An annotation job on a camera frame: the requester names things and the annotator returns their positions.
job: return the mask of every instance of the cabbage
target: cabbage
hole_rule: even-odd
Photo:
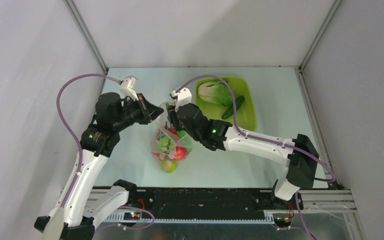
[[[232,105],[232,96],[229,89],[219,80],[209,81],[200,85],[198,87],[198,96],[209,103],[226,107]]]

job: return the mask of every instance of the table surface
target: table surface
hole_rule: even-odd
[[[238,76],[248,82],[256,117],[256,132],[295,138],[307,135],[315,144],[310,121],[293,67],[162,67],[110,68],[108,75],[138,78],[137,93],[159,105],[170,101],[169,93],[193,77],[214,74]],[[188,86],[195,96],[195,84]],[[119,85],[106,81],[103,93],[119,92]],[[199,143],[172,173],[161,170],[151,155],[151,141],[157,126],[134,124],[120,133],[120,142],[99,173],[95,185],[110,186],[123,179],[140,187],[172,188],[271,188],[287,170],[265,158],[236,151],[210,151]],[[321,165],[316,177],[326,178]],[[327,188],[315,181],[314,188]]]

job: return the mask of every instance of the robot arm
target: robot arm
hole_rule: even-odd
[[[296,139],[273,137],[234,127],[227,121],[208,119],[191,103],[192,94],[187,88],[173,91],[170,96],[174,105],[167,110],[174,130],[185,130],[195,141],[212,151],[250,153],[288,168],[273,187],[273,201],[287,202],[299,189],[313,187],[317,163],[308,156],[285,147],[286,144],[295,146],[318,158],[319,155],[307,136],[298,134]]]
[[[43,232],[57,211],[63,209],[64,227],[58,239],[90,240],[95,229],[115,209],[128,201],[136,202],[136,185],[119,180],[93,205],[86,205],[99,172],[120,141],[120,132],[134,123],[149,124],[164,112],[149,103],[141,93],[136,94],[136,81],[133,76],[128,76],[119,82],[120,91],[126,96],[124,99],[115,92],[99,97],[95,105],[96,114],[81,135],[82,161],[78,154],[55,207],[48,216],[36,219],[34,227],[39,231]]]

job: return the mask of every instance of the red apple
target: red apple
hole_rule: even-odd
[[[173,130],[171,127],[168,129],[168,131],[178,137],[178,133],[175,130]]]
[[[173,160],[180,161],[186,158],[186,155],[188,155],[188,150],[185,147],[177,146],[176,147],[176,154],[174,155]]]

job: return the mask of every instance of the green basket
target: green basket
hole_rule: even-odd
[[[228,81],[229,86],[236,94],[235,97],[245,97],[245,101],[236,113],[237,124],[239,125],[239,127],[244,128],[246,130],[255,131],[257,129],[257,117],[256,111],[254,109],[253,97],[251,96],[250,88],[248,87],[247,81],[237,76],[222,76],[221,78]],[[223,120],[222,115],[229,108],[228,106],[222,106],[216,103],[207,102],[202,100],[198,96],[198,87],[202,84],[213,81],[217,81],[217,79],[212,77],[205,78],[196,84],[196,105],[199,107],[199,109],[201,109],[202,113],[208,119]],[[233,115],[228,119],[224,119],[223,121],[227,121],[234,124]]]

